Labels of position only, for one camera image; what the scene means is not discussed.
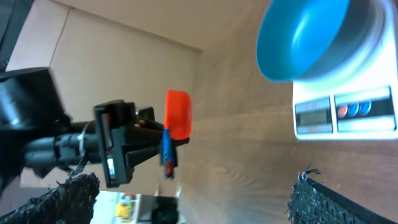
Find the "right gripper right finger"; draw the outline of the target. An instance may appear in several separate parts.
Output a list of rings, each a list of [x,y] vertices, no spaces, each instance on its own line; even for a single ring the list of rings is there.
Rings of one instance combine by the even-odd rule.
[[[295,224],[395,224],[309,177],[321,174],[307,167],[298,173],[286,202],[288,221]]]

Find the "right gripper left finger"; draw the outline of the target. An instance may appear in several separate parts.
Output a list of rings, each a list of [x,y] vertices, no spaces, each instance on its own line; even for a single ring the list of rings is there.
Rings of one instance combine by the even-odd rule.
[[[94,216],[100,180],[94,173],[69,177],[46,194],[30,198],[3,215],[5,224],[90,223]]]

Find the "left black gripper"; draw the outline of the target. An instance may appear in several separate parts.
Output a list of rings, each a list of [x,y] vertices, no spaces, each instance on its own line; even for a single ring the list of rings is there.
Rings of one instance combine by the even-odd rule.
[[[126,143],[126,126],[134,120],[135,115],[139,128],[162,137],[164,125],[155,120],[154,108],[151,106],[138,107],[135,111],[133,102],[114,100],[94,107],[99,157],[108,188],[130,183],[135,166],[154,156],[160,157],[164,174],[174,174],[174,169],[178,166],[177,148],[190,142],[190,138],[160,140],[125,153],[123,145]]]

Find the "orange scoop with blue handle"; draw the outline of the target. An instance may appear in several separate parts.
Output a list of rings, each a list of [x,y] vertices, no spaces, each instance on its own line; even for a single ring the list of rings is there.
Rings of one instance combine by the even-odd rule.
[[[178,166],[177,147],[188,144],[192,131],[192,101],[182,90],[167,90],[162,133],[161,164],[167,179],[174,178]]]

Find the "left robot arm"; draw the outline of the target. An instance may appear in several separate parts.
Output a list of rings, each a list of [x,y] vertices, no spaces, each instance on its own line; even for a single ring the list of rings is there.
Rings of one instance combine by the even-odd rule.
[[[105,184],[128,184],[134,169],[159,156],[164,175],[173,179],[177,148],[192,132],[192,100],[182,90],[168,90],[163,123],[151,107],[113,100],[93,108],[91,121],[74,123],[63,109],[46,67],[1,74],[1,187],[23,168],[45,177],[52,169],[70,175],[88,164],[103,168]]]

